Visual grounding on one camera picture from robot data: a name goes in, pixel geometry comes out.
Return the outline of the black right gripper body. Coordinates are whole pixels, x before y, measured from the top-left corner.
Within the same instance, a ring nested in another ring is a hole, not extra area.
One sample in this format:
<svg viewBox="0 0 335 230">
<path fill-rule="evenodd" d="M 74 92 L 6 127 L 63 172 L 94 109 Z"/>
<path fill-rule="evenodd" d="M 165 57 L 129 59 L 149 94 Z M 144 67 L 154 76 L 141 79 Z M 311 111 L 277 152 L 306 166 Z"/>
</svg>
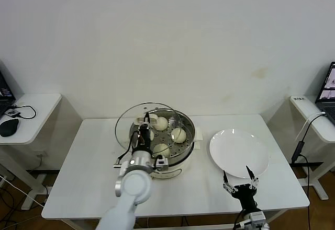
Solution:
<svg viewBox="0 0 335 230">
<path fill-rule="evenodd" d="M 241 207 L 245 213 L 257 212 L 257 203 L 254 200 L 257 188 L 249 183 L 234 186 L 232 197 L 240 201 Z"/>
</svg>

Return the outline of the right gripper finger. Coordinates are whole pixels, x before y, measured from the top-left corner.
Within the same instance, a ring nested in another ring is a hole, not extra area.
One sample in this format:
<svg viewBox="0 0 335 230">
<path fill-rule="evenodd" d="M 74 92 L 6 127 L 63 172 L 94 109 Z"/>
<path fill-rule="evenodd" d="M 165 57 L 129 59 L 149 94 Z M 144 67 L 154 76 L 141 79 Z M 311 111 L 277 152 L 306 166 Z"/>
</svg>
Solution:
<svg viewBox="0 0 335 230">
<path fill-rule="evenodd" d="M 225 171 L 223 171 L 223 188 L 228 192 L 228 193 L 236 193 L 238 190 L 229 182 L 227 174 Z"/>
<path fill-rule="evenodd" d="M 258 186 L 258 183 L 259 183 L 259 178 L 254 175 L 253 171 L 248 166 L 246 166 L 246 169 L 247 169 L 247 172 L 248 172 L 249 177 L 251 179 L 251 183 L 250 183 L 249 188 L 253 189 L 253 190 L 256 190 L 257 186 Z"/>
</svg>

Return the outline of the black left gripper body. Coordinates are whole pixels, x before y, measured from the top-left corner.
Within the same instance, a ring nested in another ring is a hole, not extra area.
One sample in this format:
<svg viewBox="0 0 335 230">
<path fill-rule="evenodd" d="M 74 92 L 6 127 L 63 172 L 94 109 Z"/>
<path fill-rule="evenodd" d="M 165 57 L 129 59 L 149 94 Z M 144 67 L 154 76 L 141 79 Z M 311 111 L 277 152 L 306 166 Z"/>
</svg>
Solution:
<svg viewBox="0 0 335 230">
<path fill-rule="evenodd" d="M 151 150 L 151 131 L 148 124 L 142 124 L 139 127 L 139 137 L 137 141 L 136 151 L 145 151 L 152 153 Z"/>
</svg>

